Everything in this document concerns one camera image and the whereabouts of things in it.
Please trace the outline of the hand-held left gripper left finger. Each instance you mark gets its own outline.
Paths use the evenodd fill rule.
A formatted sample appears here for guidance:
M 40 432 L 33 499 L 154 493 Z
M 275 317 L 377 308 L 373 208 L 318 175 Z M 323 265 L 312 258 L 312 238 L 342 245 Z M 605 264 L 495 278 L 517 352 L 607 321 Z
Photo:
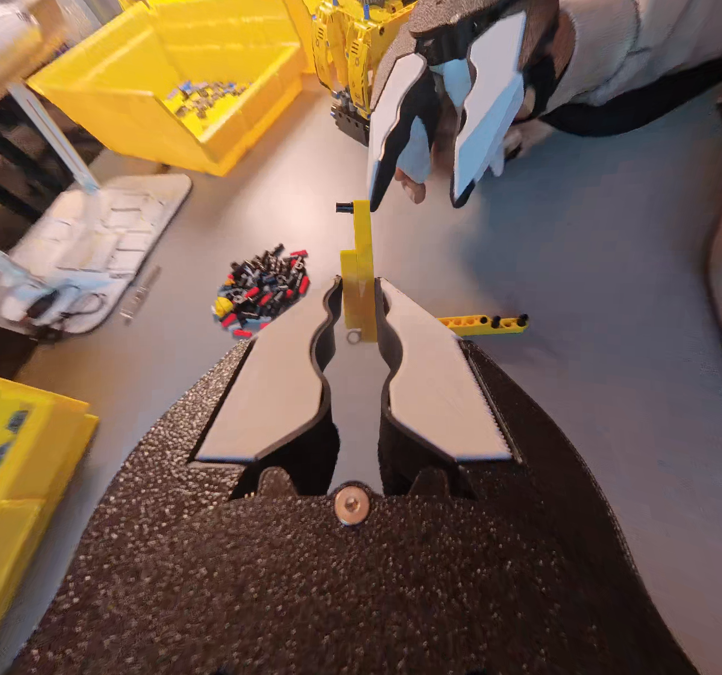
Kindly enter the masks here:
M 336 352 L 343 284 L 307 293 L 251 342 L 194 446 L 194 465 L 237 465 L 232 497 L 257 490 L 281 468 L 302 496 L 324 496 L 340 439 L 324 370 Z

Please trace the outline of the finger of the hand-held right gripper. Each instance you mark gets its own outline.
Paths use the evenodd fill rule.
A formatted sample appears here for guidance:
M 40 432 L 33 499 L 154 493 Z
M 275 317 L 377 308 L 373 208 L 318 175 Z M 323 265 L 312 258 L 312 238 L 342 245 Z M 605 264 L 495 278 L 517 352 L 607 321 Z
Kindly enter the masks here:
M 519 71 L 526 13 L 501 18 L 470 46 L 467 61 L 474 81 L 465 97 L 454 148 L 450 200 L 463 207 L 484 173 L 500 176 L 505 165 L 504 137 L 524 99 Z
M 432 145 L 440 119 L 433 72 L 423 56 L 398 58 L 370 118 L 367 197 L 378 210 L 396 170 L 422 184 L 431 172 Z

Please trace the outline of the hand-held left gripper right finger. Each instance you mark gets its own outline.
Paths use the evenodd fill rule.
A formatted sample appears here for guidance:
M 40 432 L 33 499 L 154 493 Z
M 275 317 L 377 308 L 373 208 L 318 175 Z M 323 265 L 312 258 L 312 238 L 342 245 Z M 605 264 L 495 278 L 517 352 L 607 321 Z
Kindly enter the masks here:
M 410 493 L 421 472 L 474 497 L 476 465 L 513 464 L 508 429 L 463 340 L 384 278 L 375 279 L 378 348 L 389 372 L 381 394 L 378 462 L 384 494 Z

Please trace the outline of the yellow block robot model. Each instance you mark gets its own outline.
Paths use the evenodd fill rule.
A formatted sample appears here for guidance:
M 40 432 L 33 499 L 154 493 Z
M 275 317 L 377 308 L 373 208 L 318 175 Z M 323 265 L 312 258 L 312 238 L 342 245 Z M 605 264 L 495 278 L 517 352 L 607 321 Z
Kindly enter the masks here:
M 417 1 L 389 0 L 379 8 L 356 0 L 325 0 L 312 17 L 315 71 L 331 93 L 331 116 L 341 132 L 364 146 L 375 75 Z

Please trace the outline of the short yellow beam with pins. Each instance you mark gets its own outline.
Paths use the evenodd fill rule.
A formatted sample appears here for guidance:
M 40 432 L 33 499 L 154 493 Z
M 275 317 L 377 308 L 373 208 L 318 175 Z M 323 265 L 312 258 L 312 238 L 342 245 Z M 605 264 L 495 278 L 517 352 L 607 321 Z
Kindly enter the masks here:
M 527 314 L 511 318 L 499 315 L 467 315 L 461 317 L 438 318 L 438 321 L 455 336 L 467 338 L 473 336 L 500 336 L 504 334 L 521 334 L 529 324 Z

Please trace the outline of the long yellow perforated beam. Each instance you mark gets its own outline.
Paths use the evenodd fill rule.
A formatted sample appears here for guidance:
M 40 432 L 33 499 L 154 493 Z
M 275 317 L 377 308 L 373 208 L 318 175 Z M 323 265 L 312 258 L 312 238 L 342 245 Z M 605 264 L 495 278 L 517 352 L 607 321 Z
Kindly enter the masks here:
M 339 202 L 337 212 L 351 213 L 354 227 L 354 247 L 340 251 L 345 325 L 360 341 L 377 343 L 370 202 Z

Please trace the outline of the person's right forearm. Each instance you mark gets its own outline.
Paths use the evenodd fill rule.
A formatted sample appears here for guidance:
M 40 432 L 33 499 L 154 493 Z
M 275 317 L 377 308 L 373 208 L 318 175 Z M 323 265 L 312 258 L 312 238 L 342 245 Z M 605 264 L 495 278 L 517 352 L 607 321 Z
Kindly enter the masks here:
M 560 0 L 575 45 L 545 113 L 601 106 L 721 54 L 721 0 Z

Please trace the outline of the grey desk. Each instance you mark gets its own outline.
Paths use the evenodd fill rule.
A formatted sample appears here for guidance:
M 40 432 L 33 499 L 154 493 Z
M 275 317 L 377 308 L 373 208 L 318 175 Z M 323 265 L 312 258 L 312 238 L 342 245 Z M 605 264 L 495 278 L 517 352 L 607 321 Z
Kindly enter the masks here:
M 619 138 L 554 133 L 465 207 L 434 176 L 373 214 L 375 270 L 437 317 L 525 312 L 476 341 L 546 410 L 604 490 L 655 605 L 700 671 L 720 673 L 720 331 L 703 277 L 720 215 L 717 93 Z M 353 245 L 366 148 L 310 85 L 232 172 L 193 190 L 140 281 L 130 323 L 38 348 L 18 379 L 88 402 L 93 447 L 2 625 L 2 670 L 52 601 L 95 506 L 139 439 L 232 345 L 211 315 L 228 264 L 307 249 L 312 287 Z

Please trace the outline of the person's right hand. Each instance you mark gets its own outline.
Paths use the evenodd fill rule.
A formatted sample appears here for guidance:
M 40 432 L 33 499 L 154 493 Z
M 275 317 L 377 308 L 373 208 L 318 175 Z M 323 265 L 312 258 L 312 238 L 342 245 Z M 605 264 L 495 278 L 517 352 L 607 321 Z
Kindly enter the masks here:
M 514 125 L 506 132 L 504 145 L 504 160 L 526 156 L 529 150 L 542 143 L 555 130 L 552 126 L 540 119 L 532 119 L 531 111 L 536 102 L 536 91 L 530 86 L 525 90 L 523 103 L 517 114 Z M 432 145 L 431 162 L 434 170 L 451 173 L 454 163 L 454 141 L 458 115 L 455 106 L 448 94 L 441 96 L 441 115 Z M 396 169 L 394 179 L 401 183 L 410 200 L 419 204 L 426 198 L 426 184 L 416 183 L 400 168 Z

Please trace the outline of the pile of black red pins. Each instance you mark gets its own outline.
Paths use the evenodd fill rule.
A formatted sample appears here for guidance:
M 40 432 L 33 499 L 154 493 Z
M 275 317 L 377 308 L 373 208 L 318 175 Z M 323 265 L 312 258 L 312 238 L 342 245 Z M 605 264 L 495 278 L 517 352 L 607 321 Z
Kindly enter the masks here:
M 230 264 L 212 315 L 235 341 L 252 339 L 308 292 L 308 251 L 284 254 L 284 245 Z

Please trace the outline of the heap of assorted small parts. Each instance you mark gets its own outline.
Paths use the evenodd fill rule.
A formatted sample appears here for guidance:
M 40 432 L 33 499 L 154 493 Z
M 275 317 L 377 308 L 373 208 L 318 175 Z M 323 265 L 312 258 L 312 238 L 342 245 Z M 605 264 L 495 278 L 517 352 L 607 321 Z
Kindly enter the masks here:
M 212 117 L 229 112 L 249 87 L 234 81 L 185 81 L 169 92 L 162 102 L 181 120 L 195 118 L 208 122 Z

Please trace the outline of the white sticker sheet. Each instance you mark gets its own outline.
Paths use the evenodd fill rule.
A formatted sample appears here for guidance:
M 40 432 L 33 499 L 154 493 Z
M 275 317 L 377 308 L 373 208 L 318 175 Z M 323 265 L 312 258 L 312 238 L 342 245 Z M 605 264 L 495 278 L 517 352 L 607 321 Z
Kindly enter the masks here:
M 81 289 L 132 278 L 188 196 L 183 182 L 113 179 L 96 192 L 64 192 L 11 253 L 2 254 L 10 285 Z

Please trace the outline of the heap of dark grey plates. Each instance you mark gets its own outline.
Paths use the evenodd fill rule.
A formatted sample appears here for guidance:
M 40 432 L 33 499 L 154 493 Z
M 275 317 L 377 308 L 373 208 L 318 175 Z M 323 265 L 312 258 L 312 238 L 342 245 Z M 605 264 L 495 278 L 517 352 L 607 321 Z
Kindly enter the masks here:
M 2 414 L 1 425 L 1 462 L 5 459 L 17 440 L 30 411 L 28 409 L 16 409 L 13 412 Z

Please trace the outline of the yellow bin with divider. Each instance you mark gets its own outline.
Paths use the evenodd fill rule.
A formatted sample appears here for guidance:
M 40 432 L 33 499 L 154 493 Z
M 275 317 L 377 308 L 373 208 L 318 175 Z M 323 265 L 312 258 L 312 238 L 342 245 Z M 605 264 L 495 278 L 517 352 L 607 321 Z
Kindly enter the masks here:
M 307 59 L 294 12 L 307 12 L 302 0 L 139 3 L 28 84 L 117 154 L 225 176 L 302 90 Z M 250 87 L 202 122 L 162 102 L 185 81 Z

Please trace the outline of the white wooden book stand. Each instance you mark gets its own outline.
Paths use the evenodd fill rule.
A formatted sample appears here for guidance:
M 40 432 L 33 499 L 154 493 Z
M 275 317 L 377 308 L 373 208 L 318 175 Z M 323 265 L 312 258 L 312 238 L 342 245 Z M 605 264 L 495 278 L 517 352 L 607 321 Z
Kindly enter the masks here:
M 64 28 L 65 20 L 58 0 L 2 0 L 2 96 L 9 95 L 19 105 L 29 122 L 69 169 L 76 186 L 64 192 L 82 190 L 92 194 L 113 179 L 131 176 L 117 176 L 103 184 L 98 182 L 41 100 L 25 82 L 31 73 L 49 60 L 50 53 L 64 37 Z M 191 192 L 191 179 L 184 174 L 134 177 L 150 176 L 160 177 L 166 185 L 173 180 L 183 182 L 188 186 L 188 195 Z M 19 213 L 30 222 L 25 236 L 64 192 L 60 192 L 46 210 L 40 211 L 2 186 L 2 206 Z M 8 255 L 11 251 L 1 253 L 1 268 L 2 254 Z M 145 260 L 132 278 L 113 279 L 103 286 L 90 289 L 81 289 L 70 283 L 60 284 L 56 288 L 33 283 L 10 285 L 2 276 L 2 327 L 38 335 L 55 333 L 58 336 L 79 336 L 91 332 L 112 313 L 136 279 Z

